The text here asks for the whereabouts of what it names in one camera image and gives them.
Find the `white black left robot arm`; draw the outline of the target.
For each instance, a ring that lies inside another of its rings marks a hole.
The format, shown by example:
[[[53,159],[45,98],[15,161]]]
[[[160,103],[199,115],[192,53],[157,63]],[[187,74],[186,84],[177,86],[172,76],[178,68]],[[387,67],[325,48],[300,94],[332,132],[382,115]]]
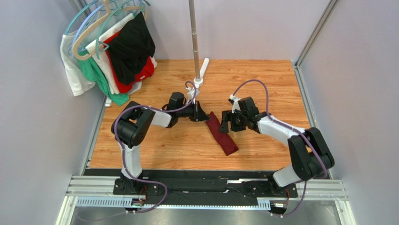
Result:
[[[115,193],[125,191],[137,194],[145,187],[142,182],[132,178],[142,178],[140,144],[151,125],[171,128],[179,118],[189,118],[193,122],[210,120],[199,102],[189,103],[180,92],[172,93],[169,102],[159,111],[147,109],[134,101],[128,103],[122,116],[111,126],[111,132],[120,146],[123,162],[121,177],[115,181]]]

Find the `dark red cloth napkin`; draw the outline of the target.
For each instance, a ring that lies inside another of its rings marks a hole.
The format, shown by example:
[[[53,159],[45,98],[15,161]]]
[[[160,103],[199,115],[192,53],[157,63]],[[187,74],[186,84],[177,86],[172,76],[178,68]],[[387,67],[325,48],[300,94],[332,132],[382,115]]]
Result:
[[[219,128],[221,123],[218,118],[211,112],[209,115],[210,120],[206,121],[206,125],[208,126],[213,138],[220,145],[226,156],[229,156],[239,150],[239,147],[233,141],[233,139],[227,133],[221,133]]]

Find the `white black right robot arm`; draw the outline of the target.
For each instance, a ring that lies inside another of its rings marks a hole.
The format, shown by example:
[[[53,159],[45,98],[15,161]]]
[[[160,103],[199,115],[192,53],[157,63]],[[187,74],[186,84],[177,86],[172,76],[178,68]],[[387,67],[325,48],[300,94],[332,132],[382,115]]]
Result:
[[[222,112],[219,131],[239,132],[246,129],[270,136],[289,149],[291,164],[275,171],[269,180],[277,187],[286,187],[299,181],[308,181],[326,175],[335,164],[321,131],[285,123],[268,112],[260,112],[251,97],[230,96],[232,110]]]

